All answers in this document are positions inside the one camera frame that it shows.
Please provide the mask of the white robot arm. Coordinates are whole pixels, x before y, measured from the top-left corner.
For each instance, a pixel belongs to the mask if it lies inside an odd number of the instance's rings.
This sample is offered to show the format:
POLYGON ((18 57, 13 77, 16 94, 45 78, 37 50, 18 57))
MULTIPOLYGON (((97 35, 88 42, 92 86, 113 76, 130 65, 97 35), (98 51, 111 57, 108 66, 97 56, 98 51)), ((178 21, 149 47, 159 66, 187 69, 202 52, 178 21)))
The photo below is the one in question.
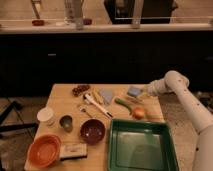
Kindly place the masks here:
POLYGON ((213 115, 191 93, 189 83, 186 76, 170 70, 163 78, 143 85, 137 98, 175 93, 198 135, 192 171, 213 171, 213 115))

